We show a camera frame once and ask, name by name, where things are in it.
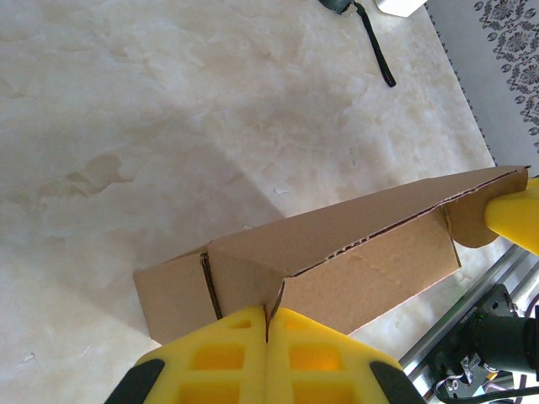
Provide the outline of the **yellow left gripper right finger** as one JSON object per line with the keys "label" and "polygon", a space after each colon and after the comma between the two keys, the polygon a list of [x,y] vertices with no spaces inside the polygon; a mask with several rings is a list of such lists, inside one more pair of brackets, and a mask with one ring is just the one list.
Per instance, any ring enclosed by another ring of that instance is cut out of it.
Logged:
{"label": "yellow left gripper right finger", "polygon": [[398,361],[292,310],[269,324],[268,403],[423,403]]}

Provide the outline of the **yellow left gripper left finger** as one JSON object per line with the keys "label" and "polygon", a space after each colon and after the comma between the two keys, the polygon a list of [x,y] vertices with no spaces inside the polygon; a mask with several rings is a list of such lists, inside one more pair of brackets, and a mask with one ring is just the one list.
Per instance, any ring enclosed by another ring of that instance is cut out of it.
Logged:
{"label": "yellow left gripper left finger", "polygon": [[237,311],[146,353],[108,403],[266,402],[266,318]]}

